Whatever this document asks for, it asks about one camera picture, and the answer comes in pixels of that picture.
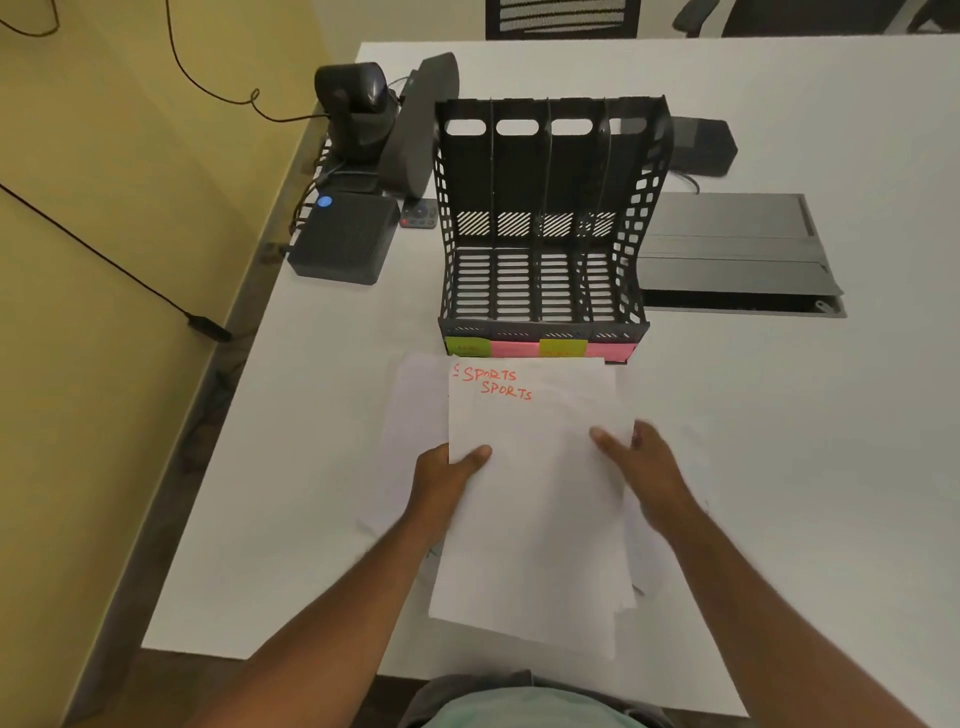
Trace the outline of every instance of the yellow wall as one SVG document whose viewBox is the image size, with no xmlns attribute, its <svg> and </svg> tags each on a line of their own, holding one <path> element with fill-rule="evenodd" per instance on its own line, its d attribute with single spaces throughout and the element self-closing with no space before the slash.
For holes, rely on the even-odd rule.
<svg viewBox="0 0 960 728">
<path fill-rule="evenodd" d="M 309 0 L 172 0 L 187 68 L 313 109 Z M 40 29 L 46 0 L 0 0 Z M 223 322 L 303 123 L 174 65 L 162 0 L 0 27 L 0 180 Z M 0 723 L 57 725 L 212 354 L 173 309 L 0 193 Z"/>
</svg>

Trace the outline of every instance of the person's left hand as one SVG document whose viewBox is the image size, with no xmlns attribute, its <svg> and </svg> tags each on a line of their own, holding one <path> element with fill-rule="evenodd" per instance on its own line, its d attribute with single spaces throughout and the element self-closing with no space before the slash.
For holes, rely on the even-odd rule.
<svg viewBox="0 0 960 728">
<path fill-rule="evenodd" d="M 459 463 L 449 462 L 447 443 L 417 458 L 414 487 L 403 518 L 427 540 L 428 547 L 444 537 L 470 476 L 486 465 L 493 453 L 481 445 Z"/>
</svg>

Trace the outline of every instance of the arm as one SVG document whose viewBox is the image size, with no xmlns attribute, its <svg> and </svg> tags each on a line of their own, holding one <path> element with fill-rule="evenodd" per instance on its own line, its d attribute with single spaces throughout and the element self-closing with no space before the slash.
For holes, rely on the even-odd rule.
<svg viewBox="0 0 960 728">
<path fill-rule="evenodd" d="M 637 421 L 630 447 L 595 427 L 673 547 L 750 717 L 762 728 L 923 728 L 767 584 L 686 488 L 670 447 Z"/>
<path fill-rule="evenodd" d="M 403 517 L 341 579 L 273 635 L 189 728 L 347 728 L 367 694 L 420 561 L 446 532 L 487 446 L 417 460 Z"/>
</svg>

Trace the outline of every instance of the office chair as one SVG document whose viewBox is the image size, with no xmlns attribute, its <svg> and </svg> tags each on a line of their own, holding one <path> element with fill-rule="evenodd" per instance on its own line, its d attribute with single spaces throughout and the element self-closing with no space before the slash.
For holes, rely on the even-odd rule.
<svg viewBox="0 0 960 728">
<path fill-rule="evenodd" d="M 926 23 L 935 29 L 927 30 Z M 926 0 L 906 28 L 907 33 L 960 33 L 960 0 Z"/>
<path fill-rule="evenodd" d="M 674 30 L 699 37 L 720 0 L 689 0 Z M 883 33 L 904 0 L 736 0 L 723 37 L 866 36 Z"/>
<path fill-rule="evenodd" d="M 640 0 L 486 0 L 487 40 L 636 37 Z"/>
</svg>

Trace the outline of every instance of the green shirt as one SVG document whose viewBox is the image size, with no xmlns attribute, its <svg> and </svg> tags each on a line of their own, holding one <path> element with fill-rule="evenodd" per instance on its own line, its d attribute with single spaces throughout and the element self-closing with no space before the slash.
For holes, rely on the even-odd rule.
<svg viewBox="0 0 960 728">
<path fill-rule="evenodd" d="M 637 728 L 603 703 L 553 688 L 472 692 L 444 705 L 424 728 Z"/>
</svg>

